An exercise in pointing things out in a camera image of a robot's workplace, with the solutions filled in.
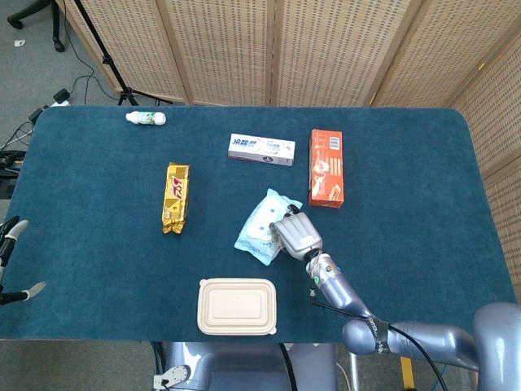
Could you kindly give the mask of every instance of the food container lid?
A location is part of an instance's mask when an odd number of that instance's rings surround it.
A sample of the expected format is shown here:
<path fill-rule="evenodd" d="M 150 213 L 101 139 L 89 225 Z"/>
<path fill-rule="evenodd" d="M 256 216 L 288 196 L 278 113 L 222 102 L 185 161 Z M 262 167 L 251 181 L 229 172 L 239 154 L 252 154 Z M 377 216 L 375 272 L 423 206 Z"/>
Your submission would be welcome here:
<path fill-rule="evenodd" d="M 267 279 L 202 279 L 197 325 L 214 336 L 263 336 L 277 330 L 275 286 Z"/>

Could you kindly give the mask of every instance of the toothpaste box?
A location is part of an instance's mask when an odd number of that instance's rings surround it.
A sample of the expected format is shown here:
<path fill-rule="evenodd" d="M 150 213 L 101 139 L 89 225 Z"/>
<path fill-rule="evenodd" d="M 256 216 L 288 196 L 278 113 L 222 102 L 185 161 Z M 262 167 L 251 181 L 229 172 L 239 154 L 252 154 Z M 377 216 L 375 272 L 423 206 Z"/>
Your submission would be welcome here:
<path fill-rule="evenodd" d="M 273 165 L 293 165 L 295 142 L 232 133 L 228 157 L 263 161 Z"/>

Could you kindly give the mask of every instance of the orange box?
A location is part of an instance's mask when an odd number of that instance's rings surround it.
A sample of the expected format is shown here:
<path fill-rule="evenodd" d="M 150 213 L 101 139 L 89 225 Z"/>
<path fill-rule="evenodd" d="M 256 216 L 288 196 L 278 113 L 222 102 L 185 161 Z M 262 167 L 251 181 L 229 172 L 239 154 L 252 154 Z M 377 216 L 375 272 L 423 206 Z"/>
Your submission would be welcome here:
<path fill-rule="evenodd" d="M 309 139 L 309 204 L 339 208 L 344 203 L 342 132 L 313 129 Z"/>

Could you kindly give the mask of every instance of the table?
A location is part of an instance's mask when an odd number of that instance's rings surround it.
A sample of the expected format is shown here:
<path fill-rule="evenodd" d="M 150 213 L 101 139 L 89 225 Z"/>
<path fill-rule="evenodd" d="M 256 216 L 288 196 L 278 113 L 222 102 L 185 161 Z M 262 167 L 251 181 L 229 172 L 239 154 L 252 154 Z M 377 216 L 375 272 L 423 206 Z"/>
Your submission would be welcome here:
<path fill-rule="evenodd" d="M 1 338 L 338 342 L 342 315 L 309 303 L 304 265 L 264 266 L 234 242 L 271 187 L 304 202 L 324 249 L 369 308 L 471 329 L 491 301 L 514 301 L 463 117 L 450 109 L 139 108 L 164 126 L 133 125 L 130 107 L 50 108 L 38 120 L 9 216 L 30 221 L 7 290 L 40 280 L 34 300 L 0 309 Z M 312 128 L 344 132 L 341 209 L 311 208 Z M 296 141 L 292 167 L 231 160 L 231 133 Z M 170 161 L 191 165 L 189 218 L 161 233 Z M 274 336 L 205 336 L 199 281 L 271 280 Z"/>

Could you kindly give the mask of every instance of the white bottle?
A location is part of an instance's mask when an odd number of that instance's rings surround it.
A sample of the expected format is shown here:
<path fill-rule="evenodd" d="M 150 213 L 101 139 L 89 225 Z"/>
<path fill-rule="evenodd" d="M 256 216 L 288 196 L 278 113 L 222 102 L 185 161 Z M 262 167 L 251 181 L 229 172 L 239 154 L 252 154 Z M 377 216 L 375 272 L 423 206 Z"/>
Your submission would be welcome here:
<path fill-rule="evenodd" d="M 133 124 L 164 125 L 166 122 L 166 115 L 162 112 L 128 112 L 125 118 Z"/>

